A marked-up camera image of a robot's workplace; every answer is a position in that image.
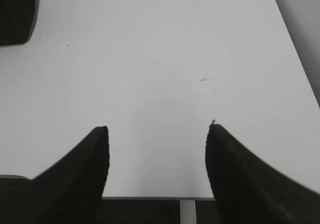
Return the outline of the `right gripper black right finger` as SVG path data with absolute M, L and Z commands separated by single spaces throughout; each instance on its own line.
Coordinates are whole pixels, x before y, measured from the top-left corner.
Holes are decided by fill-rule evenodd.
M 222 125 L 208 131 L 205 166 L 222 223 L 319 223 L 319 193 L 271 167 Z

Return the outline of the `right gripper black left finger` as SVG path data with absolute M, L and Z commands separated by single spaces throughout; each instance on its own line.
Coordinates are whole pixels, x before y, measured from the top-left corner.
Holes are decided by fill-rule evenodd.
M 95 223 L 110 166 L 108 128 L 94 128 L 33 179 L 1 175 L 1 223 Z

